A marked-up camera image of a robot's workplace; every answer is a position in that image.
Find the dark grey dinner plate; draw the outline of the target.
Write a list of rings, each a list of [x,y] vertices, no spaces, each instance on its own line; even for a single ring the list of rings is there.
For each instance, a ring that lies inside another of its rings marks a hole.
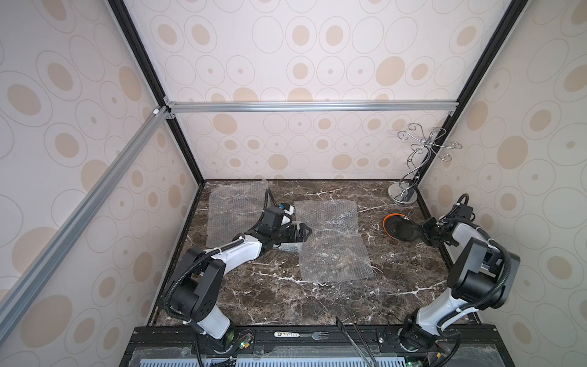
[[[407,216],[399,213],[390,214],[383,220],[385,232],[398,241],[411,242],[416,240],[420,235],[418,227]]]

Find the bubble wrap sheet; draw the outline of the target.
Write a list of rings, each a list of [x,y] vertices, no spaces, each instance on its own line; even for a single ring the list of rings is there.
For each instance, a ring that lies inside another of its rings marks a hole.
[[[296,219],[312,229],[298,252],[303,281],[340,283],[374,276],[354,201],[303,200],[294,207]]]

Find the bubble wrap sheet around orange plate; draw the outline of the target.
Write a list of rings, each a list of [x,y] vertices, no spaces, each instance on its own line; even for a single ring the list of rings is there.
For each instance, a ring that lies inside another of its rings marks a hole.
[[[213,188],[209,196],[206,246],[224,245],[249,230],[261,215],[267,188],[266,180]]]

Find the orange dinner plate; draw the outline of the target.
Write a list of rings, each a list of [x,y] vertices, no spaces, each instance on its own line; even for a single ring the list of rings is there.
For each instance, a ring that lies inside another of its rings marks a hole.
[[[394,239],[406,240],[412,233],[411,221],[403,214],[393,213],[383,220],[385,232]]]

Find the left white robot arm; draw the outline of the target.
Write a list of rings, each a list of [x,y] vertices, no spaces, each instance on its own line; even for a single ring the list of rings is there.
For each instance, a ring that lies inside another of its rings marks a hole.
[[[210,250],[192,248],[183,256],[164,289],[161,307],[221,350],[236,341],[235,327],[216,305],[223,278],[283,243],[304,243],[313,230],[294,220],[295,208],[277,203],[270,189],[255,224],[231,242]]]

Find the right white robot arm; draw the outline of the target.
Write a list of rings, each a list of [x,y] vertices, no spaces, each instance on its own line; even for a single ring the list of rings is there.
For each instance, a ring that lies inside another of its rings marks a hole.
[[[462,317],[489,307],[500,308],[511,293],[521,259],[473,223],[474,218],[469,195],[463,194],[438,220],[430,218],[417,224],[401,214],[384,219],[385,232],[398,241],[419,239],[432,247],[462,248],[449,270],[447,289],[404,321],[398,339],[410,353],[433,347],[443,332]]]

